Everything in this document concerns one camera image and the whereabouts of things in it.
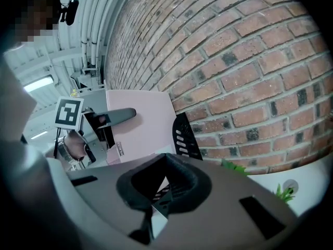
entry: pipe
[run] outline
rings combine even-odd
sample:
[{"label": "pipe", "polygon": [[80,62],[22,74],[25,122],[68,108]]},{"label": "pipe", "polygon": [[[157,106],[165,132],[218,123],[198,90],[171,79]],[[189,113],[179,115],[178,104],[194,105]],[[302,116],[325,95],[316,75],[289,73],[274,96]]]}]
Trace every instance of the pipe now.
[{"label": "pipe", "polygon": [[82,49],[82,62],[84,68],[88,67],[88,60],[87,60],[88,23],[93,1],[94,0],[86,1],[84,7],[83,19],[82,19],[81,49]]},{"label": "pipe", "polygon": [[100,42],[101,42],[101,37],[102,37],[105,21],[106,21],[108,15],[109,15],[110,7],[111,7],[111,5],[113,4],[114,1],[115,0],[108,0],[107,5],[106,5],[105,10],[104,10],[104,13],[103,13],[102,21],[101,21],[100,26],[99,26],[96,52],[92,51],[92,55],[95,54],[95,56],[96,56],[96,64],[98,64],[99,48],[100,48]]},{"label": "pipe", "polygon": [[94,17],[94,23],[93,23],[93,28],[92,28],[92,56],[91,56],[91,58],[92,58],[91,61],[92,61],[93,66],[96,65],[96,48],[97,48],[98,31],[99,31],[102,15],[105,11],[107,2],[108,2],[108,0],[99,0],[98,1],[96,14]]},{"label": "pipe", "polygon": [[91,12],[89,16],[89,24],[88,24],[88,38],[91,41],[92,37],[92,28],[93,28],[93,23],[94,23],[94,18],[96,16],[96,11],[97,11],[97,4],[99,3],[100,0],[94,0],[93,5],[91,7]]}]

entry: brick wall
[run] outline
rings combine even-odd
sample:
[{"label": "brick wall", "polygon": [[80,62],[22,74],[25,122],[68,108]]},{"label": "brick wall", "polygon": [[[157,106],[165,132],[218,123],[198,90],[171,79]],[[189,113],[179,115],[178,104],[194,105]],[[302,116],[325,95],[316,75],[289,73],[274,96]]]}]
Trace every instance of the brick wall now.
[{"label": "brick wall", "polygon": [[128,0],[106,81],[169,92],[204,160],[225,158],[258,174],[330,152],[331,70],[297,0]]}]

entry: ceiling light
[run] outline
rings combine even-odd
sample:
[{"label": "ceiling light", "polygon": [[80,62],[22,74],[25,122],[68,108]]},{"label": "ceiling light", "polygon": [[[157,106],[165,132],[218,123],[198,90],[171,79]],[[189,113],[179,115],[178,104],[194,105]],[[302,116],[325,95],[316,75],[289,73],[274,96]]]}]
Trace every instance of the ceiling light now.
[{"label": "ceiling light", "polygon": [[47,133],[47,131],[43,131],[42,133],[37,134],[36,136],[34,136],[34,137],[31,138],[31,139],[32,139],[32,140],[33,140],[33,139],[36,139],[37,137],[42,136],[42,135],[44,135],[45,133]]},{"label": "ceiling light", "polygon": [[44,87],[46,85],[52,84],[53,83],[53,78],[51,76],[47,76],[45,78],[42,78],[40,80],[37,80],[35,82],[32,82],[24,87],[24,89],[27,92],[32,92],[33,90],[36,90],[40,87]]}]

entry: ceiling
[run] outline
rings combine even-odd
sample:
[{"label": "ceiling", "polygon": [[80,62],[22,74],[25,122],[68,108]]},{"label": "ceiling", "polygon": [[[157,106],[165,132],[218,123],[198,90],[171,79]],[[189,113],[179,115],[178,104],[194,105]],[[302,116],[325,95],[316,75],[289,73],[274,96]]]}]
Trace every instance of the ceiling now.
[{"label": "ceiling", "polygon": [[[58,29],[34,38],[33,42],[24,43],[21,47],[5,53],[9,67],[22,85],[29,84],[42,77],[52,75],[54,83],[30,92],[37,101],[33,114],[24,131],[28,143],[40,146],[53,143],[56,129],[53,126],[54,109],[60,96],[69,96],[75,85],[70,79],[74,72],[84,67],[83,60],[91,63],[91,56],[96,63],[93,67],[103,71],[105,53],[115,20],[125,0],[79,0],[75,21],[71,26],[64,22]],[[92,41],[95,49],[92,54]],[[86,46],[86,57],[82,47]],[[45,135],[31,140],[30,138],[47,131]]]}]

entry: green plant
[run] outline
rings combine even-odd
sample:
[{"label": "green plant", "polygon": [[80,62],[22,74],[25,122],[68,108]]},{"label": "green plant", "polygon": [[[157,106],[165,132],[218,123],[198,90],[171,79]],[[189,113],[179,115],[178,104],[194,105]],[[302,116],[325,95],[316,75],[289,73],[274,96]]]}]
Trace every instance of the green plant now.
[{"label": "green plant", "polygon": [[273,192],[273,194],[275,194],[276,197],[279,197],[285,203],[288,203],[290,200],[292,200],[295,197],[292,195],[292,193],[293,193],[293,187],[288,187],[283,192],[281,192],[280,184],[277,186],[276,193]]},{"label": "green plant", "polygon": [[226,161],[226,160],[223,160],[221,165],[223,167],[227,168],[227,169],[235,170],[235,171],[237,171],[241,174],[244,174],[246,176],[250,174],[250,173],[245,172],[245,167],[235,165],[234,163]]}]

